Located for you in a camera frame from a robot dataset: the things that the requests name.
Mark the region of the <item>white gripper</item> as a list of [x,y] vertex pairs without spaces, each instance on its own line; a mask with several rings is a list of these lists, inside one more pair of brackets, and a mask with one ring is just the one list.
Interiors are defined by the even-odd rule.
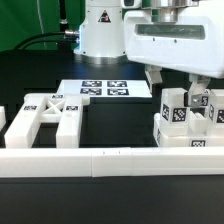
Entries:
[[162,83],[161,67],[187,72],[191,86],[184,105],[199,108],[209,77],[224,78],[224,4],[180,8],[175,23],[154,22],[151,10],[129,11],[124,36],[128,59],[149,64],[150,92]]

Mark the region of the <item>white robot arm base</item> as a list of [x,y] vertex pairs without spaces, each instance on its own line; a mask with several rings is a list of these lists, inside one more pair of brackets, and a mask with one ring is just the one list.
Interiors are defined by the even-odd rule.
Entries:
[[74,55],[77,61],[98,65],[127,61],[121,0],[85,0]]

